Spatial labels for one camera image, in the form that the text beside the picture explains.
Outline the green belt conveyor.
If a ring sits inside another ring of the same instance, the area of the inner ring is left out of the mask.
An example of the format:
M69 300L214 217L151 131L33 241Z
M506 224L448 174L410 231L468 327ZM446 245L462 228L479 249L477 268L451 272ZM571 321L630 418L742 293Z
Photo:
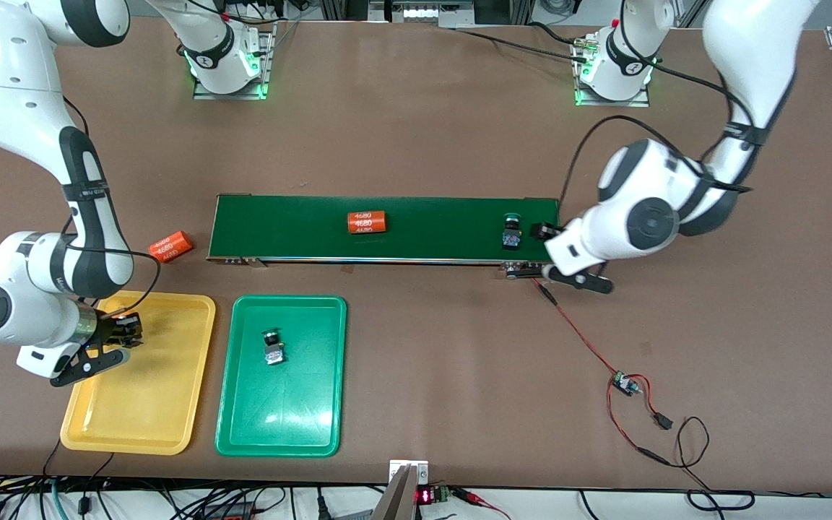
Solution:
M350 212L383 210L385 233L353 235ZM521 247L501 247L504 216L521 215ZM221 194L207 259L219 264L546 264L538 222L558 221L548 198L343 197Z

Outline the yellow plastic tray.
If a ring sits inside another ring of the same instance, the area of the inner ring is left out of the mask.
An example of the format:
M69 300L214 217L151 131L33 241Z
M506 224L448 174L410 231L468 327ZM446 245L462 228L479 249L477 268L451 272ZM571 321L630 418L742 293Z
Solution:
M118 368L76 383L60 439L69 450L171 456L194 428L217 306L199 294L118 292L99 303L131 306L142 342Z

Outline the orange cylinder marked 4680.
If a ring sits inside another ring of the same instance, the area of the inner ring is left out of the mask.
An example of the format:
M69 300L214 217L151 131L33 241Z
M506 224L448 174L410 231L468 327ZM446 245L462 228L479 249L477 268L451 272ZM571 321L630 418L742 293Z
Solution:
M350 234L374 234L387 231L387 216L383 210L350 212L347 214L347 230Z
M194 242L185 231L179 230L162 240L155 241L148 249L148 254L161 264L187 254L194 249Z

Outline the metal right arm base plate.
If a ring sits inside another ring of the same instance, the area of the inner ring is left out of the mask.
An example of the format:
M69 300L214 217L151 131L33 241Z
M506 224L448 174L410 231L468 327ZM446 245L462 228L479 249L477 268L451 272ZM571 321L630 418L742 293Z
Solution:
M195 100L264 100L267 99L273 69L275 36L273 30L257 27L234 29L234 46L217 62L217 68L196 68L189 59L189 72L194 77L192 98Z

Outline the red clip test lead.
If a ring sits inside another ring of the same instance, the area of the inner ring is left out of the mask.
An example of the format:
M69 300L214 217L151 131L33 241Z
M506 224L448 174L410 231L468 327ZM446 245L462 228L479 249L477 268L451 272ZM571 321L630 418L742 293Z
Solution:
M471 491L466 490L466 488L449 487L448 489L449 489L450 493L452 494L452 496L454 496L456 499L459 499L461 501L465 501L465 503L468 503L470 506L476 506L476 507L479 507L479 508L482 508L482 509L495 511L498 514L501 514L501 516L504 516L506 518L506 520L513 520L511 518L511 516L509 516L508 513L506 513L502 509L499 509L496 506L492 506L492 504L488 503L487 500L482 499L479 495L477 495L475 493L471 493Z

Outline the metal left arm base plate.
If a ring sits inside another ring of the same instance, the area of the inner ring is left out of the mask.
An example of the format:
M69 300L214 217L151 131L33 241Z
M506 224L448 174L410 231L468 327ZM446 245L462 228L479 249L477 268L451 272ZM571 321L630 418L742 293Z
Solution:
M601 27L571 47L572 56L582 59L573 65L576 105L647 108L651 68L615 50L612 33Z

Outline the grey control box with lights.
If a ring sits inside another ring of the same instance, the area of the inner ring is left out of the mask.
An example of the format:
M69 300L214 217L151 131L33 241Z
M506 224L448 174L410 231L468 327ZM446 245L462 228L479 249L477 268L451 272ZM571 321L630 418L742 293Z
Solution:
M473 0L368 0L366 20L437 27L475 25Z

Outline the green plastic tray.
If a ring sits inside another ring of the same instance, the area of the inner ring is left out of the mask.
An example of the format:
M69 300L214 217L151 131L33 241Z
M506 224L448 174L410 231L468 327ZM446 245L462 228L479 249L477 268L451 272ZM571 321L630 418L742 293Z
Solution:
M286 361L267 365L278 328ZM235 300L215 448L228 457L326 458L340 444L347 303L334 295Z

